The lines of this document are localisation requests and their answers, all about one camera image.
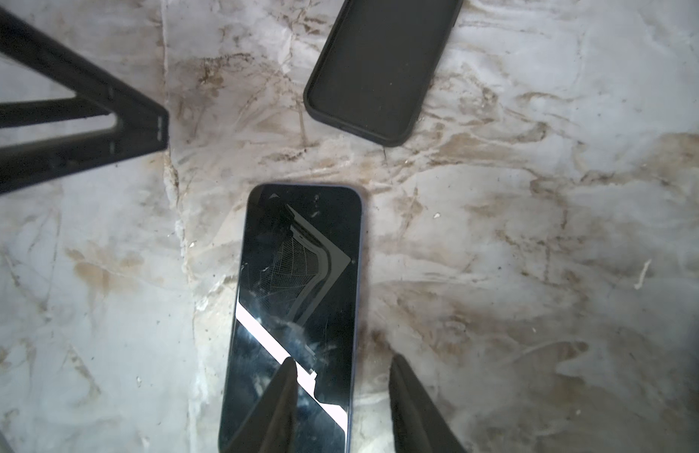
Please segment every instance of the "smartphone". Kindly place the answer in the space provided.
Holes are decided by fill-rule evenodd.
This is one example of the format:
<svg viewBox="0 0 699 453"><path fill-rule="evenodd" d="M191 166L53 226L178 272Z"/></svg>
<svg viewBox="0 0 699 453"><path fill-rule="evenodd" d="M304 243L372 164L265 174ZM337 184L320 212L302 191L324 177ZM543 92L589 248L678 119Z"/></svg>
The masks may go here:
<svg viewBox="0 0 699 453"><path fill-rule="evenodd" d="M249 195L219 451L287 355L311 377L300 382L294 451L349 451L362 206L345 186Z"/></svg>
<svg viewBox="0 0 699 453"><path fill-rule="evenodd" d="M413 131L463 0L345 0L305 88L316 120L384 146Z"/></svg>

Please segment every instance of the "black triangular frame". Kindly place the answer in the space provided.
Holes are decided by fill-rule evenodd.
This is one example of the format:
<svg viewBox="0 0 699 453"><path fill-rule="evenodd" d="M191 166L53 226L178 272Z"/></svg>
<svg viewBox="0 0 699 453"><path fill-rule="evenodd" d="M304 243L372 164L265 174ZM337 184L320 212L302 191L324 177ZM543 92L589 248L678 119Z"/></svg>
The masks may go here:
<svg viewBox="0 0 699 453"><path fill-rule="evenodd" d="M0 104L0 128L113 113L105 131L0 148L0 194L168 145L168 112L0 7L0 52L75 92L55 101Z"/></svg>

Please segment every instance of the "marble countertop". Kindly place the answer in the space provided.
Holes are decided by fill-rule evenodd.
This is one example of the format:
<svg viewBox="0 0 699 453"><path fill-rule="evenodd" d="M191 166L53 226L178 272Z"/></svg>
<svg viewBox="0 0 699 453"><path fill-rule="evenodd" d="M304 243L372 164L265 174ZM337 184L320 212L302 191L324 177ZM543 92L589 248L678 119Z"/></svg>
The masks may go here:
<svg viewBox="0 0 699 453"><path fill-rule="evenodd" d="M16 451L216 450L277 180L365 198L353 451L394 450L394 352L468 451L699 451L699 0L466 0L386 149L302 104L342 0L0 3L171 114L165 153L0 196ZM0 56L0 101L60 93Z"/></svg>

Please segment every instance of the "white debris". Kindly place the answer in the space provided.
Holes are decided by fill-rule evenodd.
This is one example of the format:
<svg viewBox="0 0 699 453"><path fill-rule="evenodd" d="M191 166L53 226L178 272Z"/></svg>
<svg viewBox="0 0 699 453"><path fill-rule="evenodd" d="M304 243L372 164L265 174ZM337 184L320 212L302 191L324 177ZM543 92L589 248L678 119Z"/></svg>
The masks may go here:
<svg viewBox="0 0 699 453"><path fill-rule="evenodd" d="M639 281L636 282L636 285L634 285L634 289L636 289L636 290L642 289L642 286L644 285L644 277L647 276L647 270L649 270L650 264L652 264L652 260L647 259L647 262L644 263L644 269L642 269L642 273L639 274Z"/></svg>

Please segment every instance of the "phone case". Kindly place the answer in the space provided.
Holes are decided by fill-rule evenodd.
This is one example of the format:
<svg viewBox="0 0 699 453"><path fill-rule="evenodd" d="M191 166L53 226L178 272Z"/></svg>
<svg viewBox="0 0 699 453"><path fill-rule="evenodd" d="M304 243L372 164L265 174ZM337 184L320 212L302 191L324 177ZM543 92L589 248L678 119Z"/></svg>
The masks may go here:
<svg viewBox="0 0 699 453"><path fill-rule="evenodd" d="M462 4L345 0L305 88L309 115L383 146L404 143Z"/></svg>

